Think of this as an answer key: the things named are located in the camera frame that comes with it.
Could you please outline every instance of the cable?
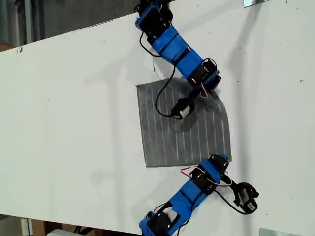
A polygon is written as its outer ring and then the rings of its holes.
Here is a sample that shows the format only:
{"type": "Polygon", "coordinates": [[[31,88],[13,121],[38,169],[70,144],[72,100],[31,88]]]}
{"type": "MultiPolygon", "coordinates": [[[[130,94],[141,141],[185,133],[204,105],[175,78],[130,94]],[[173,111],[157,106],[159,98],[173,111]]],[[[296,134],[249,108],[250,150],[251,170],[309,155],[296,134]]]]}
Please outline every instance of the cable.
{"type": "Polygon", "coordinates": [[[133,13],[135,13],[135,12],[136,12],[137,8],[138,8],[140,5],[141,5],[141,4],[137,4],[137,6],[135,6],[135,7],[134,7],[134,9],[133,9],[133,13]]]}
{"type": "Polygon", "coordinates": [[[31,233],[30,233],[30,224],[29,224],[29,219],[26,219],[27,223],[28,223],[28,232],[29,232],[29,236],[31,236],[31,233]]]}
{"type": "Polygon", "coordinates": [[[142,32],[142,34],[141,34],[141,36],[140,36],[140,40],[139,40],[141,47],[142,47],[144,50],[146,50],[146,51],[147,51],[151,56],[153,56],[153,57],[156,57],[156,58],[162,57],[161,55],[154,55],[153,53],[151,53],[148,49],[146,49],[146,48],[143,46],[143,44],[142,44],[142,42],[141,42],[142,37],[143,37],[143,34],[144,34],[144,32],[142,32]]]}
{"type": "Polygon", "coordinates": [[[247,214],[247,213],[245,213],[245,212],[242,212],[242,211],[236,209],[234,206],[232,206],[232,204],[229,203],[228,200],[225,199],[225,197],[224,197],[221,193],[219,193],[217,190],[214,190],[214,191],[223,199],[223,201],[225,201],[225,202],[226,202],[231,208],[233,208],[235,211],[237,211],[238,213],[240,213],[240,214],[242,214],[242,215],[249,215],[249,214],[247,214]]]}
{"type": "Polygon", "coordinates": [[[186,221],[184,224],[182,224],[182,225],[178,228],[177,236],[179,235],[179,231],[181,230],[181,228],[182,228],[183,226],[185,226],[186,224],[188,224],[188,222],[189,222],[189,220],[186,221]]]}
{"type": "Polygon", "coordinates": [[[165,85],[162,87],[162,89],[160,90],[160,92],[158,93],[157,98],[156,98],[156,103],[155,103],[156,110],[157,110],[157,112],[158,112],[161,116],[163,116],[163,117],[172,117],[172,115],[171,115],[171,114],[169,114],[169,115],[163,114],[163,113],[158,109],[158,99],[159,99],[161,93],[163,92],[163,90],[166,88],[166,86],[169,84],[169,82],[171,82],[171,80],[173,79],[174,74],[175,74],[175,70],[176,70],[176,66],[174,66],[174,69],[173,69],[173,72],[172,72],[171,77],[169,77],[168,81],[167,81],[167,82],[165,83],[165,85]]]}
{"type": "MultiPolygon", "coordinates": [[[[193,167],[195,167],[195,169],[200,170],[203,174],[206,173],[205,171],[203,171],[202,169],[200,169],[200,168],[197,167],[197,166],[193,166],[193,167]]],[[[187,170],[187,169],[189,169],[189,168],[191,168],[191,167],[182,168],[182,169],[181,169],[181,173],[184,174],[184,175],[186,175],[186,176],[188,176],[189,178],[192,178],[191,175],[188,175],[187,173],[184,172],[184,170],[187,170]]],[[[207,178],[207,180],[208,180],[210,183],[212,183],[212,184],[214,184],[214,185],[216,185],[216,186],[219,186],[219,187],[229,187],[229,186],[232,185],[233,181],[231,180],[231,178],[230,178],[229,176],[227,176],[227,177],[228,177],[228,178],[230,179],[230,181],[231,181],[231,183],[229,183],[229,184],[218,184],[218,183],[215,183],[215,182],[211,181],[211,180],[208,179],[208,178],[207,178]]]]}
{"type": "Polygon", "coordinates": [[[165,204],[166,204],[166,203],[163,203],[163,204],[157,206],[157,207],[154,209],[153,214],[155,214],[155,211],[156,211],[159,207],[161,207],[161,206],[163,206],[163,205],[165,205],[165,204]]]}

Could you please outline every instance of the gray cloth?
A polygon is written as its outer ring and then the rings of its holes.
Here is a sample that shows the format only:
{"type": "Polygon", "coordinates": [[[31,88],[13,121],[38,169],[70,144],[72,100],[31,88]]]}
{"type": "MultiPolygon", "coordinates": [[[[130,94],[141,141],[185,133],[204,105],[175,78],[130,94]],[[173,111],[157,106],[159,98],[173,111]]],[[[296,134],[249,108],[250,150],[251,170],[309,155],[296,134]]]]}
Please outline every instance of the gray cloth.
{"type": "MultiPolygon", "coordinates": [[[[183,120],[162,117],[155,100],[166,80],[137,86],[141,133],[147,167],[196,165],[211,154],[231,160],[228,118],[223,103],[213,93],[196,100],[195,111],[183,120]]],[[[174,78],[159,98],[158,107],[169,114],[179,98],[192,91],[185,79],[174,78]]]]}

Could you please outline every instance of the black cable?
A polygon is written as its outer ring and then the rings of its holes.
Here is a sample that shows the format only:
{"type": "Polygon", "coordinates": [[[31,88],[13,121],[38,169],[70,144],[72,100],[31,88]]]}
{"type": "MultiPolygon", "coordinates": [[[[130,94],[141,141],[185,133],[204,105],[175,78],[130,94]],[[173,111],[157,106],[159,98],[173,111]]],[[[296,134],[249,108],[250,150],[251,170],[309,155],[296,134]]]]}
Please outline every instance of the black cable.
{"type": "Polygon", "coordinates": [[[163,116],[163,117],[172,117],[172,116],[171,116],[170,114],[169,114],[169,115],[163,114],[163,113],[158,109],[158,99],[159,99],[161,93],[163,92],[163,90],[166,88],[166,86],[169,84],[169,82],[171,82],[171,80],[173,79],[174,74],[175,74],[175,70],[176,70],[176,66],[174,66],[173,73],[172,73],[171,77],[169,77],[168,81],[165,83],[165,85],[163,86],[163,88],[160,90],[160,92],[158,93],[157,98],[156,98],[156,104],[155,104],[155,105],[156,105],[156,110],[157,110],[157,112],[158,112],[161,116],[163,116]]]}
{"type": "Polygon", "coordinates": [[[26,219],[26,220],[27,220],[27,223],[28,223],[29,236],[31,236],[31,233],[30,233],[30,225],[29,225],[29,219],[26,219]]]}
{"type": "Polygon", "coordinates": [[[221,193],[219,193],[217,190],[214,190],[214,191],[215,191],[231,208],[233,208],[235,211],[237,211],[238,213],[240,213],[240,214],[242,214],[242,215],[249,215],[248,213],[242,212],[242,211],[236,209],[234,206],[232,206],[232,204],[229,203],[228,200],[225,199],[225,197],[224,197],[221,193]]]}
{"type": "Polygon", "coordinates": [[[137,8],[138,8],[140,5],[141,5],[141,4],[137,4],[137,6],[135,6],[135,7],[134,7],[134,9],[133,9],[133,13],[135,13],[135,12],[136,12],[137,8]]]}
{"type": "Polygon", "coordinates": [[[188,224],[188,222],[189,222],[189,220],[186,221],[184,224],[182,224],[182,225],[178,228],[177,236],[179,235],[179,231],[181,230],[181,228],[182,228],[183,226],[185,226],[186,224],[188,224]]]}
{"type": "Polygon", "coordinates": [[[144,34],[144,32],[142,32],[142,34],[141,34],[141,36],[140,36],[140,40],[139,40],[141,47],[142,47],[144,50],[146,50],[146,51],[147,51],[151,56],[153,56],[153,57],[156,57],[156,58],[162,57],[161,55],[154,55],[153,53],[151,53],[148,49],[146,49],[146,48],[143,46],[143,44],[142,44],[142,42],[141,42],[142,37],[143,37],[143,34],[144,34]]]}

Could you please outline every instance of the gray floor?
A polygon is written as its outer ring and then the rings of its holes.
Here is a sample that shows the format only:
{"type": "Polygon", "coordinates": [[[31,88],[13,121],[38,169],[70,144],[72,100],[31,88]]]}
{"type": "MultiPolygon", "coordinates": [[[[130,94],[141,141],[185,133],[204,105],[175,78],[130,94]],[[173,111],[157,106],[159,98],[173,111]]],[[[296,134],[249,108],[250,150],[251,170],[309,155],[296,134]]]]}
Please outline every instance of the gray floor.
{"type": "Polygon", "coordinates": [[[45,38],[131,14],[138,3],[140,0],[45,0],[45,38]]]}

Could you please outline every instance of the white stripe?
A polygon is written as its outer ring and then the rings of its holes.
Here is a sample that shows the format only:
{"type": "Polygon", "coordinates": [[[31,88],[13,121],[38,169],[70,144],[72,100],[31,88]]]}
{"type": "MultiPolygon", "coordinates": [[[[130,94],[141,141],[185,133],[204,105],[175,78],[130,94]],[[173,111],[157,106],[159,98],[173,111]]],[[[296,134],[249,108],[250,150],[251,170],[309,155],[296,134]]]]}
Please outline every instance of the white stripe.
{"type": "Polygon", "coordinates": [[[207,117],[206,117],[206,109],[204,110],[204,115],[205,115],[205,123],[206,123],[206,142],[207,142],[207,154],[208,158],[210,157],[209,155],[209,145],[208,145],[208,128],[207,128],[207,117]]]}
{"type": "MultiPolygon", "coordinates": [[[[138,99],[139,99],[139,104],[140,104],[140,93],[138,92],[138,99]]],[[[144,162],[147,165],[147,150],[146,150],[146,145],[144,143],[144,137],[143,137],[143,120],[142,120],[142,113],[141,113],[141,104],[139,106],[139,112],[140,112],[140,124],[141,124],[141,137],[142,137],[142,143],[143,143],[143,151],[144,151],[144,162]]]]}
{"type": "Polygon", "coordinates": [[[223,146],[224,146],[224,154],[226,155],[226,149],[225,149],[225,134],[224,134],[224,124],[223,124],[223,119],[221,120],[222,124],[222,131],[223,131],[223,146]]]}
{"type": "MultiPolygon", "coordinates": [[[[161,101],[158,101],[159,110],[161,110],[161,101]]],[[[163,131],[163,117],[161,116],[161,126],[162,126],[162,139],[163,139],[163,147],[164,147],[164,156],[165,156],[165,165],[167,165],[167,157],[166,157],[166,150],[165,150],[165,141],[164,141],[164,131],[163,131]]]]}
{"type": "Polygon", "coordinates": [[[153,111],[153,120],[154,120],[154,131],[156,133],[156,140],[157,140],[157,154],[158,154],[158,164],[160,165],[160,156],[159,156],[159,148],[158,148],[158,135],[157,135],[157,123],[156,123],[156,116],[154,115],[154,98],[153,98],[153,88],[151,87],[151,96],[152,96],[152,111],[153,111]]]}
{"type": "Polygon", "coordinates": [[[199,155],[200,155],[200,161],[201,161],[201,149],[200,149],[200,136],[199,136],[199,120],[197,118],[197,131],[198,131],[198,145],[199,145],[199,155]]]}
{"type": "MultiPolygon", "coordinates": [[[[221,107],[220,104],[218,103],[219,111],[221,113],[221,107]]],[[[223,118],[221,119],[221,125],[222,125],[222,133],[223,133],[223,147],[224,147],[224,154],[226,155],[226,149],[225,149],[225,133],[224,133],[224,124],[223,124],[223,118]]]]}
{"type": "Polygon", "coordinates": [[[148,132],[149,132],[149,143],[150,143],[150,152],[151,152],[151,158],[152,158],[152,144],[151,144],[151,134],[150,134],[150,123],[149,123],[149,116],[148,116],[148,103],[147,103],[147,93],[146,91],[144,92],[144,100],[146,101],[146,114],[147,114],[147,121],[148,121],[148,132]]]}
{"type": "MultiPolygon", "coordinates": [[[[165,94],[166,113],[168,114],[166,91],[164,91],[164,94],[165,94]]],[[[169,119],[167,119],[167,124],[168,124],[168,127],[167,127],[167,132],[168,132],[168,136],[169,136],[169,130],[170,130],[170,127],[169,127],[169,119]]]]}
{"type": "MultiPolygon", "coordinates": [[[[179,91],[179,98],[182,98],[181,90],[179,91]]],[[[184,143],[184,158],[185,163],[187,164],[187,158],[186,158],[186,145],[185,145],[185,130],[183,129],[183,143],[184,143]]]]}
{"type": "MultiPolygon", "coordinates": [[[[172,98],[173,98],[173,107],[175,106],[174,104],[174,90],[172,90],[172,98]]],[[[177,132],[175,132],[175,141],[176,141],[176,153],[177,153],[177,160],[178,160],[178,164],[179,163],[179,155],[178,155],[178,145],[177,145],[177,132]]]]}
{"type": "Polygon", "coordinates": [[[215,125],[215,111],[212,110],[212,121],[213,121],[213,134],[215,137],[215,147],[216,147],[216,154],[218,154],[218,149],[217,149],[217,138],[216,138],[216,125],[215,125]]]}

